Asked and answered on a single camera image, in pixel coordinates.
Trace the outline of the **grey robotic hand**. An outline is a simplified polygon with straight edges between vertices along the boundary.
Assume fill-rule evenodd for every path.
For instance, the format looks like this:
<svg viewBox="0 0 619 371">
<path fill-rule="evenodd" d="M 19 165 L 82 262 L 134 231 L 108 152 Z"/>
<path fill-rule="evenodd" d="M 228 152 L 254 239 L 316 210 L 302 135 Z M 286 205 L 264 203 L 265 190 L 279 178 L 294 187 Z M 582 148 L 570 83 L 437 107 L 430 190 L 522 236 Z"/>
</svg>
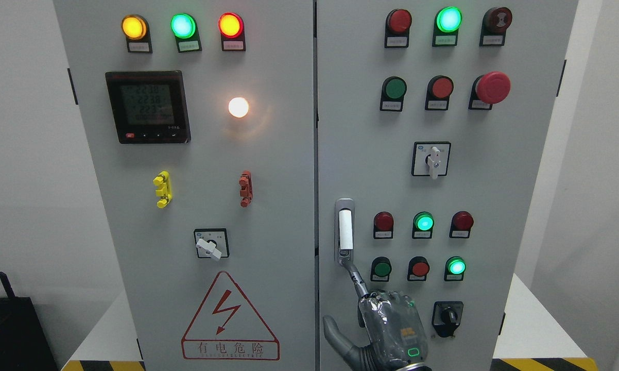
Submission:
<svg viewBox="0 0 619 371">
<path fill-rule="evenodd" d="M 324 338 L 336 353 L 352 370 L 430 370 L 425 363 L 428 342 L 415 301 L 398 291 L 371 291 L 354 263 L 341 259 L 340 265 L 349 272 L 359 296 L 359 319 L 370 343 L 354 345 L 326 315 Z"/>
</svg>

